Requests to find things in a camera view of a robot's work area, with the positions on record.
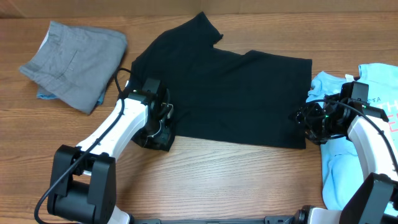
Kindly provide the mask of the black t-shirt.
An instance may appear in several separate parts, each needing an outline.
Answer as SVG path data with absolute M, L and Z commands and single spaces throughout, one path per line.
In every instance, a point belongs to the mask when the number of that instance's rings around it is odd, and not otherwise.
M 159 35 L 132 74 L 169 89 L 179 136 L 303 149 L 304 130 L 290 115 L 307 99 L 312 61 L 220 50 L 222 37 L 199 13 Z

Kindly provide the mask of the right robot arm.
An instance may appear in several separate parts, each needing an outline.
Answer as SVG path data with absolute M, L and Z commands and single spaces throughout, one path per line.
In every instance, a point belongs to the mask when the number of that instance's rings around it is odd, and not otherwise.
M 386 112 L 368 103 L 367 84 L 345 83 L 339 94 L 305 103 L 289 118 L 321 145 L 345 137 L 358 154 L 364 182 L 342 210 L 303 206 L 287 223 L 397 223 L 397 153 Z

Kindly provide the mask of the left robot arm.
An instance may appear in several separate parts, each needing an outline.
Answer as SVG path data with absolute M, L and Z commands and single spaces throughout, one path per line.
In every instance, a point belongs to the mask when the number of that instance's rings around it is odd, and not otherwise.
M 128 83 L 115 109 L 77 146 L 60 146 L 53 158 L 49 214 L 77 223 L 134 223 L 116 206 L 116 162 L 130 141 L 169 151 L 175 138 L 169 90 L 148 78 L 140 90 Z

